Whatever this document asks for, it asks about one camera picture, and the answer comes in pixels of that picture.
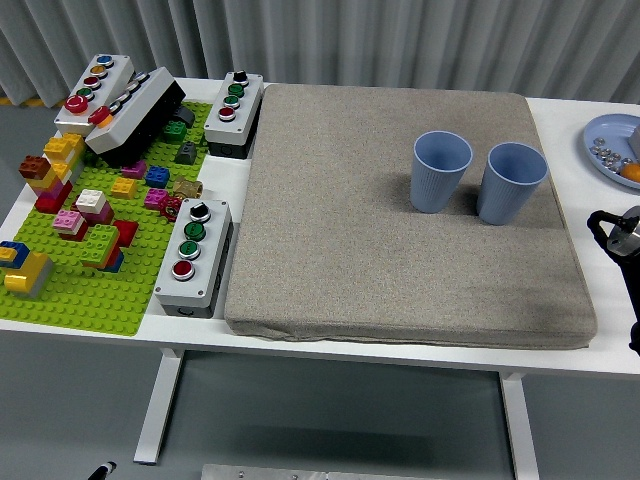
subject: pink lego brick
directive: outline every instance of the pink lego brick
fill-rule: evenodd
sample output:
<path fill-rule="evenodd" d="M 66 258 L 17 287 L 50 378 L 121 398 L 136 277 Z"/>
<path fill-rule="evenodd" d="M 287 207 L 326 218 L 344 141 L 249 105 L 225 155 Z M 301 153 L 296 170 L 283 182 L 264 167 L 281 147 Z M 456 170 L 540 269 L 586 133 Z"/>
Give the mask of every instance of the pink lego brick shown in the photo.
<path fill-rule="evenodd" d="M 87 221 L 90 227 L 94 225 L 103 224 L 109 225 L 111 224 L 111 220 L 113 220 L 113 209 L 109 202 L 105 202 L 104 207 L 100 210 L 100 213 L 86 213 L 80 212 L 84 219 Z"/>
<path fill-rule="evenodd" d="M 144 174 L 147 172 L 147 164 L 144 160 L 138 160 L 133 165 L 128 167 L 122 167 L 120 173 L 125 178 L 135 178 L 141 180 L 144 178 Z"/>
<path fill-rule="evenodd" d="M 160 202 L 169 196 L 169 192 L 161 188 L 150 188 L 144 199 L 144 206 L 149 210 L 160 210 Z"/>
<path fill-rule="evenodd" d="M 58 233 L 75 235 L 78 233 L 83 223 L 85 223 L 85 220 L 79 212 L 60 210 L 58 215 L 56 215 L 56 218 L 53 220 L 52 226 Z"/>

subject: blue plate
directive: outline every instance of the blue plate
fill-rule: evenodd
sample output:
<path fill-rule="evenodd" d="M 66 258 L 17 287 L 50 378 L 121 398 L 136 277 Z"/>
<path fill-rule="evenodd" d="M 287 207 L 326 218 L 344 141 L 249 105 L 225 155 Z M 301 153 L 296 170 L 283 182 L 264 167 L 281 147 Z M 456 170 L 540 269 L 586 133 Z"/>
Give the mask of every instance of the blue plate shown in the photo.
<path fill-rule="evenodd" d="M 589 155 L 598 170 L 615 182 L 640 190 L 640 183 L 628 180 L 612 172 L 602 164 L 597 155 L 594 155 L 589 150 L 593 147 L 593 141 L 596 138 L 604 138 L 606 142 L 604 147 L 610 148 L 612 153 L 617 152 L 622 158 L 628 157 L 634 162 L 638 162 L 638 158 L 629 146 L 629 137 L 638 125 L 640 125 L 640 117 L 634 117 L 633 115 L 624 115 L 622 113 L 602 115 L 594 118 L 584 127 L 583 139 L 587 155 Z"/>

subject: blue cup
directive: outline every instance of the blue cup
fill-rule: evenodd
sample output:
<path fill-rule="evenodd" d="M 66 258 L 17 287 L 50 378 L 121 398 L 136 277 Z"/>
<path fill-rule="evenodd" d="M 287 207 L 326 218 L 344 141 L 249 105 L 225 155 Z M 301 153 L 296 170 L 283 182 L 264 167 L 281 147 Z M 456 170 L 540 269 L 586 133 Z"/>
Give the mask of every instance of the blue cup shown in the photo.
<path fill-rule="evenodd" d="M 505 225 L 518 214 L 549 173 L 544 156 L 522 143 L 506 142 L 489 152 L 476 209 L 492 225 Z"/>
<path fill-rule="evenodd" d="M 423 213 L 437 213 L 446 205 L 471 164 L 469 142 L 452 132 L 422 134 L 413 146 L 411 204 Z"/>

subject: green lego baseplate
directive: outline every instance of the green lego baseplate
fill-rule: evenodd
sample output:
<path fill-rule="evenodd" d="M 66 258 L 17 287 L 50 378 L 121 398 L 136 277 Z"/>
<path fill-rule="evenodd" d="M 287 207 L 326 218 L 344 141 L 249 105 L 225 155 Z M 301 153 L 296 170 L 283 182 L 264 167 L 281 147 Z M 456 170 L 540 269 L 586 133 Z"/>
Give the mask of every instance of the green lego baseplate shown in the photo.
<path fill-rule="evenodd" d="M 162 132 L 143 155 L 147 167 L 157 165 L 169 169 L 169 192 L 178 176 L 197 180 L 207 154 L 204 122 L 211 105 L 195 102 L 183 102 L 183 105 L 196 117 L 184 138 L 185 142 L 196 145 L 195 163 L 176 164 L 173 160 L 180 144 L 165 143 Z M 55 215 L 43 214 L 34 208 L 14 241 L 25 243 L 32 252 L 48 254 L 54 269 L 35 299 L 8 292 L 4 286 L 5 274 L 0 273 L 0 318 L 115 335 L 136 334 L 151 299 L 173 223 L 157 210 L 145 208 L 149 187 L 144 179 L 136 180 L 138 188 L 133 199 L 113 197 L 111 187 L 120 176 L 119 169 L 109 168 L 102 160 L 85 154 L 84 169 L 62 207 L 69 210 L 85 188 L 102 190 L 113 208 L 114 220 L 138 222 L 131 246 L 121 248 L 124 262 L 119 272 L 102 272 L 80 262 L 84 245 L 95 227 L 89 227 L 82 242 L 63 240 L 52 228 Z"/>

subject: white table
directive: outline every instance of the white table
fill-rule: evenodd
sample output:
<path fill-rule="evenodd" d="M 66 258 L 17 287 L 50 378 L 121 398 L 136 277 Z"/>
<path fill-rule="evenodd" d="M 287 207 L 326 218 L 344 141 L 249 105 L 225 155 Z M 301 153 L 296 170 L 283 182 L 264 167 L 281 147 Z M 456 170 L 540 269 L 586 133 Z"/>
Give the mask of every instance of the white table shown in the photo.
<path fill-rule="evenodd" d="M 178 80 L 187 99 L 206 103 L 213 102 L 221 84 L 215 80 Z M 528 99 L 528 102 L 598 318 L 598 333 L 589 348 L 526 351 L 332 341 L 292 343 L 241 337 L 223 320 L 229 269 L 223 278 L 214 318 L 180 318 L 180 329 L 175 328 L 176 319 L 165 315 L 152 299 L 133 337 L 11 320 L 0 320 L 0 330 L 160 348 L 163 357 L 135 455 L 136 462 L 148 464 L 155 463 L 158 457 L 184 350 L 495 371 L 501 378 L 516 475 L 520 479 L 538 478 L 521 383 L 523 375 L 535 372 L 640 377 L 640 358 L 627 346 L 635 315 L 622 275 L 586 227 L 587 218 L 596 210 L 620 215 L 639 204 L 640 191 L 618 185 L 598 172 L 586 158 L 580 143 L 584 126 L 593 118 L 607 113 L 640 116 L 640 106 L 547 99 Z M 250 166 L 251 160 L 207 156 L 199 176 L 205 187 L 203 198 L 227 200 L 234 221 L 239 223 Z M 14 237 L 34 201 L 35 196 L 25 187 L 0 227 L 0 238 Z"/>

